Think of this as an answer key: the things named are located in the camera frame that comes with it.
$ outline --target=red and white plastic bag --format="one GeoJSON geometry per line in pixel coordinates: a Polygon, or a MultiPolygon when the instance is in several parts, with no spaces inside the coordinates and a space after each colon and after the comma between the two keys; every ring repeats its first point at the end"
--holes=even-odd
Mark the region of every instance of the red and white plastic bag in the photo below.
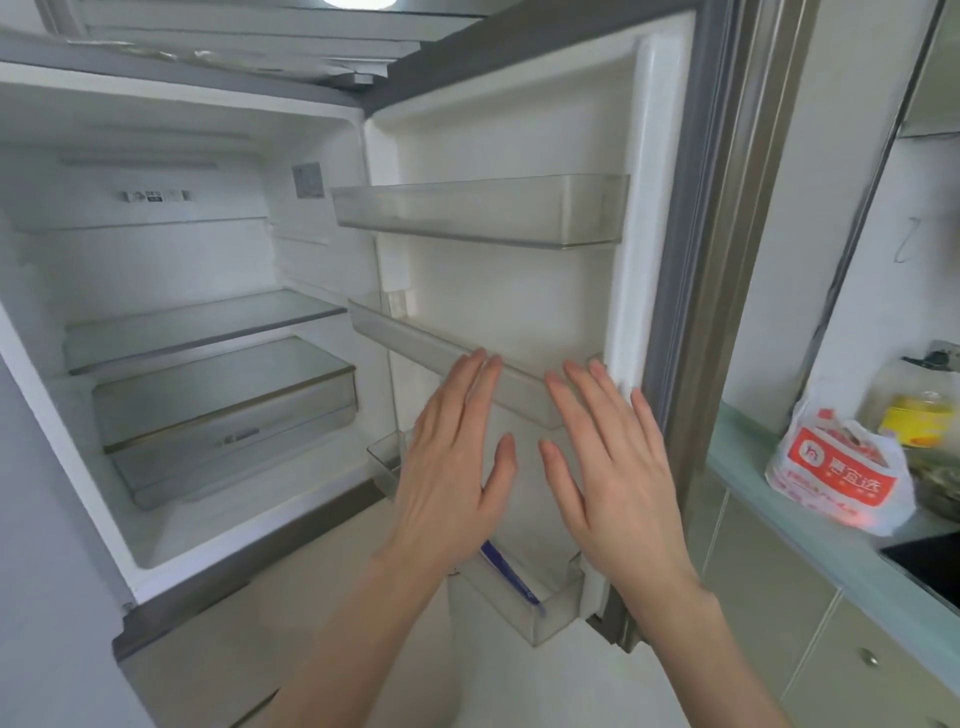
{"type": "Polygon", "coordinates": [[[874,435],[832,409],[807,413],[802,400],[767,466],[774,490],[831,518],[889,536],[917,508],[896,438],[874,435]]]}

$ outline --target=person's arm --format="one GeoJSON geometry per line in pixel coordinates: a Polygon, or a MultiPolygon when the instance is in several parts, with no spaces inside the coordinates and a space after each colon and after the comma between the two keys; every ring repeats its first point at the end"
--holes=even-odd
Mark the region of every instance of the person's arm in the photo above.
{"type": "Polygon", "coordinates": [[[580,460],[583,491],[561,450],[540,443],[564,522],[590,562],[623,595],[693,728],[789,728],[744,660],[716,597],[700,583],[684,543],[666,449],[638,389],[627,403],[597,361],[556,374],[547,389],[580,460]]]}
{"type": "Polygon", "coordinates": [[[359,728],[417,617],[447,573],[490,538],[516,475],[510,435],[486,488],[483,443],[503,363],[483,350],[458,361],[417,420],[396,492],[394,530],[317,635],[270,708],[273,728],[359,728]]]}

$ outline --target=green countertop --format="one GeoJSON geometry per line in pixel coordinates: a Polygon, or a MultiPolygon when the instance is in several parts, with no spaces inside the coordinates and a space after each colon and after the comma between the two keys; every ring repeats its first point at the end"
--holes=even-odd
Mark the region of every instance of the green countertop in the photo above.
{"type": "Polygon", "coordinates": [[[960,696],[960,615],[876,552],[956,525],[919,514],[892,539],[878,539],[831,521],[767,485],[763,471],[776,445],[771,432],[721,404],[708,465],[846,599],[960,696]]]}

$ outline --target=drawer knob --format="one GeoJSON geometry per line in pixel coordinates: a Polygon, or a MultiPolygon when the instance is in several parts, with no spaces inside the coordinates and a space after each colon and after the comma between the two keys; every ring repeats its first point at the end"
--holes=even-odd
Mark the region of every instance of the drawer knob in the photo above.
{"type": "Polygon", "coordinates": [[[860,655],[861,662],[863,662],[863,664],[867,667],[872,667],[873,669],[880,667],[880,660],[878,660],[876,655],[866,647],[860,647],[858,654],[860,655]]]}

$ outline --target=refrigerator shelf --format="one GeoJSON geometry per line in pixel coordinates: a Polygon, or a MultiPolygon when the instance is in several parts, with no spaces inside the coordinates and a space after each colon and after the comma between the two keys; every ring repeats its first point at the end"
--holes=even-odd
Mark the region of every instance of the refrigerator shelf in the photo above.
{"type": "Polygon", "coordinates": [[[344,228],[545,250],[618,242],[630,178],[552,175],[332,190],[344,228]]]}
{"type": "MultiPolygon", "coordinates": [[[[431,333],[413,319],[392,315],[389,305],[378,296],[363,303],[351,299],[347,308],[358,333],[439,375],[445,375],[460,356],[475,349],[431,333]]],[[[493,401],[549,429],[564,424],[542,379],[509,363],[503,367],[493,401]]]]}
{"type": "Polygon", "coordinates": [[[289,289],[268,291],[68,327],[63,353],[70,374],[80,375],[346,312],[289,289]]]}
{"type": "Polygon", "coordinates": [[[291,336],[102,384],[104,454],[141,508],[200,497],[349,425],[353,372],[291,336]]]}
{"type": "MultiPolygon", "coordinates": [[[[406,454],[406,439],[402,432],[394,432],[367,448],[371,457],[373,482],[390,500],[396,495],[402,461],[406,454]]],[[[467,582],[477,590],[530,645],[545,643],[580,614],[580,598],[584,590],[584,573],[578,566],[579,556],[570,561],[566,579],[556,588],[550,588],[525,569],[509,552],[490,542],[485,544],[509,564],[513,578],[519,578],[537,597],[533,604],[520,593],[487,558],[478,553],[457,567],[467,582]]]]}

